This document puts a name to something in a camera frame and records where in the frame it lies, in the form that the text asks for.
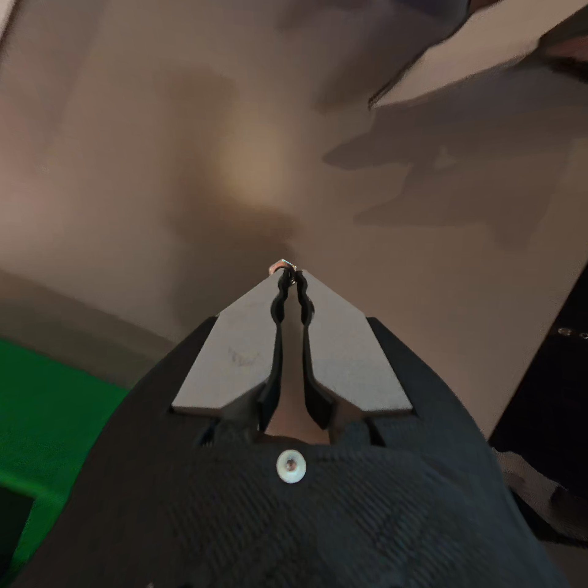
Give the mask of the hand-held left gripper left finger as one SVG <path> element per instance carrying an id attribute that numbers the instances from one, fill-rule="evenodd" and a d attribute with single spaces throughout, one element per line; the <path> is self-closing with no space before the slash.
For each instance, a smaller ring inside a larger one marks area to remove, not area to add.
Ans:
<path id="1" fill-rule="evenodd" d="M 176 413 L 264 432 L 279 403 L 288 270 L 276 269 L 216 318 L 172 402 Z"/>

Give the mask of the person's black clothed body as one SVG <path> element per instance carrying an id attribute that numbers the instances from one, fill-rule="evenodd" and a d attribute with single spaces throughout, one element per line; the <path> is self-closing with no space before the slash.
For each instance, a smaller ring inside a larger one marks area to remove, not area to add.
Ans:
<path id="1" fill-rule="evenodd" d="M 587 461 L 587 268 L 573 285 L 489 440 L 564 469 Z"/>

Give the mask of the green plastic bin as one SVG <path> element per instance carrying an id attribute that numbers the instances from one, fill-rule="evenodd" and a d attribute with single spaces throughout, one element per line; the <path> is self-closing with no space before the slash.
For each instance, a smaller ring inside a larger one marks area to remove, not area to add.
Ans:
<path id="1" fill-rule="evenodd" d="M 39 548 L 128 389 L 1 340 L 1 587 Z"/>

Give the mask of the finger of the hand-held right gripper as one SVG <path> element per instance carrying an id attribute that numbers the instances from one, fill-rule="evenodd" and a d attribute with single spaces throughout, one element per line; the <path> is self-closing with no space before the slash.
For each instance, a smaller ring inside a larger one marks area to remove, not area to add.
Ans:
<path id="1" fill-rule="evenodd" d="M 411 102 L 487 70 L 517 63 L 545 34 L 575 17 L 587 1 L 494 1 L 465 16 L 370 98 L 370 108 Z"/>

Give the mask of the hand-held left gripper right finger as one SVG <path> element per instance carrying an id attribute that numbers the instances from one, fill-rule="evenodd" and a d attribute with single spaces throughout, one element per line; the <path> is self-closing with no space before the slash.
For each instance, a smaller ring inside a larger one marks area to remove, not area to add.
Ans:
<path id="1" fill-rule="evenodd" d="M 305 270 L 297 271 L 296 285 L 305 405 L 320 429 L 412 412 L 366 315 Z"/>

